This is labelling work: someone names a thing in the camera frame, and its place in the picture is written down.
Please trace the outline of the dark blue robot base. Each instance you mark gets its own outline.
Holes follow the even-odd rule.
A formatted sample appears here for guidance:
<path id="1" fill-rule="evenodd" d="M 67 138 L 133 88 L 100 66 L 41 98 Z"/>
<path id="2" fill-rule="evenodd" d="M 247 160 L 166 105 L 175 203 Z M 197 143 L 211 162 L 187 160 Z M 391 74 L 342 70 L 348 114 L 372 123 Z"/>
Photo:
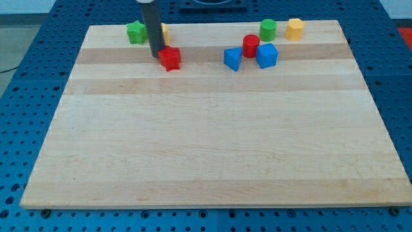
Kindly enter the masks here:
<path id="1" fill-rule="evenodd" d="M 189 10 L 245 10 L 247 0 L 179 0 L 180 11 Z"/>

